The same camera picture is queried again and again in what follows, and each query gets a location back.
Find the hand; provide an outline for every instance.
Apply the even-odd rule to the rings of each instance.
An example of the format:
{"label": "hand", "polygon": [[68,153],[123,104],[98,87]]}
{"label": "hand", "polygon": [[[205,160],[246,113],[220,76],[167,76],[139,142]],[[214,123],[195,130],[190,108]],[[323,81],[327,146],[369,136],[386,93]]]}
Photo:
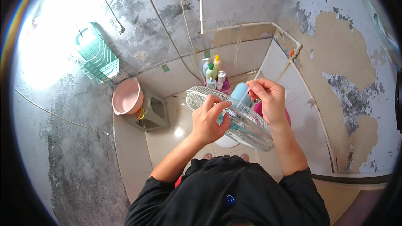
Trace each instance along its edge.
{"label": "hand", "polygon": [[229,113],[224,115],[221,125],[218,125],[216,121],[223,109],[228,108],[231,104],[231,102],[222,102],[220,98],[211,94],[208,95],[204,104],[193,112],[193,131],[190,136],[197,143],[203,145],[221,138],[230,126]]}
{"label": "hand", "polygon": [[246,83],[250,87],[251,101],[259,98],[263,105],[265,122],[275,127],[287,123],[285,114],[285,89],[267,78],[259,78]]}

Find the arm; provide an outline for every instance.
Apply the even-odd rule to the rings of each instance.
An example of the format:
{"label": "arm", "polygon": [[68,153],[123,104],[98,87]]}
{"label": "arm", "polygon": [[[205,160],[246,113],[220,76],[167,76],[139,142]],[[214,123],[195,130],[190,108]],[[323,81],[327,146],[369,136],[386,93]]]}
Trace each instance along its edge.
{"label": "arm", "polygon": [[221,125],[216,123],[223,109],[229,107],[231,102],[221,102],[213,95],[209,95],[204,104],[193,112],[193,130],[191,134],[179,143],[152,171],[156,180],[164,182],[176,181],[187,163],[205,145],[222,137],[230,126],[228,113],[224,116]]}
{"label": "arm", "polygon": [[267,78],[248,81],[246,84],[250,87],[251,100],[259,98],[262,102],[263,117],[271,129],[283,175],[305,170],[307,160],[286,119],[284,87]]}

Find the person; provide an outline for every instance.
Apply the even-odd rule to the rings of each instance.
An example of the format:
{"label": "person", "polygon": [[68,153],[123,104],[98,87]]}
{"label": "person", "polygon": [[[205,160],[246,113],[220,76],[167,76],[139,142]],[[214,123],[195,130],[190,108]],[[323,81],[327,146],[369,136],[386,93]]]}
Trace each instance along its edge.
{"label": "person", "polygon": [[[190,135],[152,171],[129,208],[125,225],[330,224],[306,157],[287,122],[284,87],[266,78],[246,84],[251,100],[262,102],[283,179],[276,183],[258,163],[249,163],[246,155],[192,159],[230,126],[228,113],[221,125],[216,120],[231,103],[209,95],[193,112]],[[175,188],[190,160],[191,166]]]}

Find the pink basin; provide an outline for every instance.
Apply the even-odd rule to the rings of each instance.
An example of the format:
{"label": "pink basin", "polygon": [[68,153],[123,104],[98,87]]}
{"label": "pink basin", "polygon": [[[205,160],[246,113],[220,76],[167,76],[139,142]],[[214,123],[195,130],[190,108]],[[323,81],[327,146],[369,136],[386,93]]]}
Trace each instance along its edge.
{"label": "pink basin", "polygon": [[144,101],[144,93],[136,78],[125,79],[120,83],[112,98],[115,114],[133,114],[140,109]]}

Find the white fan base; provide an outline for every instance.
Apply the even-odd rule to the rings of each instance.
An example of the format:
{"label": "white fan base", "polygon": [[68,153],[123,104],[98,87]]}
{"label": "white fan base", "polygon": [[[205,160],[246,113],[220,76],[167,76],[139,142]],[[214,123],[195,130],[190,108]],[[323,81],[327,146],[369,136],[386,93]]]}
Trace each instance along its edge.
{"label": "white fan base", "polygon": [[215,142],[216,144],[224,148],[233,148],[234,146],[237,146],[239,144],[237,140],[227,134],[217,139]]}

